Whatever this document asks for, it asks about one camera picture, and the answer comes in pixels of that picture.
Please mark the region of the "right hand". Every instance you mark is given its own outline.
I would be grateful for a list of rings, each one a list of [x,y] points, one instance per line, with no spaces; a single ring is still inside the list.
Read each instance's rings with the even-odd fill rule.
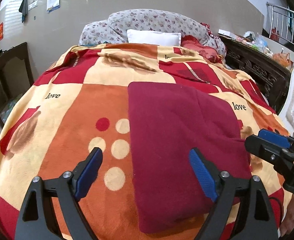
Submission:
[[[285,218],[283,219],[279,229],[281,237],[290,234],[294,229],[294,194],[292,195],[291,200],[287,206]]]

